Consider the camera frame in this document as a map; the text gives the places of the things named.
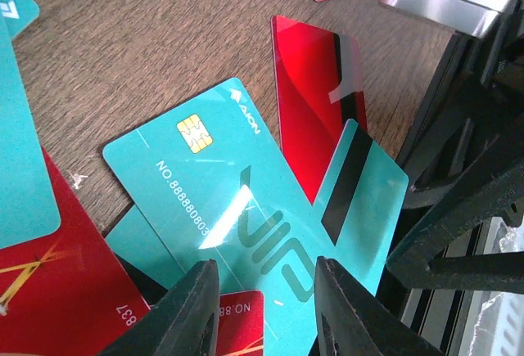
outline wood grain surface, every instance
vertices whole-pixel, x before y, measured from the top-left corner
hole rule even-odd
[[[237,76],[275,139],[270,18],[355,37],[369,132],[395,157],[449,40],[440,27],[377,0],[35,0],[40,17],[14,42],[41,143],[101,231],[131,200],[103,146],[181,101]]]

